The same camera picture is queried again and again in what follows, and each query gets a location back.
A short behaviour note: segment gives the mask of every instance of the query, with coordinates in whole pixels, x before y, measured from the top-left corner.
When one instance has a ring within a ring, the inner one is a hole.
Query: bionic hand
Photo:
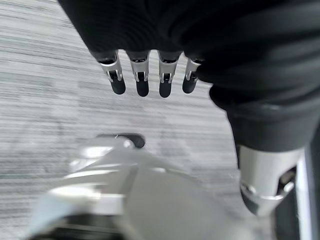
[[[226,111],[248,209],[265,216],[285,198],[320,120],[318,0],[59,3],[118,95],[126,90],[118,49],[127,52],[142,97],[149,51],[158,50],[164,98],[184,51],[183,91],[191,93],[198,78],[212,83],[210,98]]]

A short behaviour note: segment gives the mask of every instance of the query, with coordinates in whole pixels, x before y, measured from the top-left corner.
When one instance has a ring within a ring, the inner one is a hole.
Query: robotic finger
[[[126,91],[126,84],[122,74],[118,51],[114,51],[99,61],[104,73],[107,75],[114,93],[121,95]]]

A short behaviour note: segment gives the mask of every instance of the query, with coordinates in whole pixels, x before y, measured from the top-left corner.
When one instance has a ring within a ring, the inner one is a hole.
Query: black sleeve
[[[183,50],[237,145],[288,151],[320,119],[318,0],[59,0],[92,55]]]

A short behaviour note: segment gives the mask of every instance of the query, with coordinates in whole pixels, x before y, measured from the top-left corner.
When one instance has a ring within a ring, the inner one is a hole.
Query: black fabric sleeve
[[[281,152],[320,119],[318,0],[59,0],[92,55],[183,50],[236,145]]]

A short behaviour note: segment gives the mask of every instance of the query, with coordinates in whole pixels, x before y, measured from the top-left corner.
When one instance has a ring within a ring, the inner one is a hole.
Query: black fingertip
[[[164,81],[164,83],[160,82],[159,93],[160,93],[160,96],[163,98],[169,97],[171,93],[171,83],[169,83],[168,81]]]
[[[111,87],[114,93],[118,95],[121,95],[126,91],[126,84],[123,79],[121,81],[118,81],[117,79],[113,80],[113,82],[111,82]]]
[[[136,91],[141,97],[145,97],[149,93],[149,83],[148,81],[140,80],[136,81]]]
[[[194,79],[190,79],[189,81],[184,77],[183,84],[182,84],[182,90],[185,94],[190,94],[195,90],[196,87],[196,81]]]

